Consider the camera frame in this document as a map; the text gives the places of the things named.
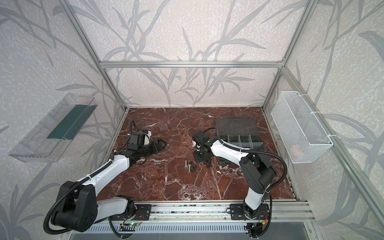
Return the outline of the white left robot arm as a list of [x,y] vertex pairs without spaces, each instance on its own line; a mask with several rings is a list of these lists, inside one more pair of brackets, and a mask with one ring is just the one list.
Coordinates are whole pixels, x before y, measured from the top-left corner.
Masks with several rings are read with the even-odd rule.
[[43,229],[49,235],[70,231],[85,232],[93,224],[122,215],[134,217],[138,210],[131,197],[117,196],[99,201],[99,193],[119,174],[142,158],[163,151],[167,143],[152,139],[150,131],[134,131],[127,143],[100,168],[76,181],[61,185],[57,200],[49,209]]

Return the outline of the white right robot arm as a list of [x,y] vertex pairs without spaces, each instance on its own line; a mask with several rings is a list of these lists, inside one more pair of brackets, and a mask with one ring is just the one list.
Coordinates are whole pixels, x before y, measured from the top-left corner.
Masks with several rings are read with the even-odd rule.
[[229,144],[219,135],[210,138],[206,132],[211,129],[193,135],[195,161],[209,166],[212,157],[218,157],[239,166],[249,187],[243,201],[245,216],[255,219],[267,195],[285,180],[288,166],[278,155]]

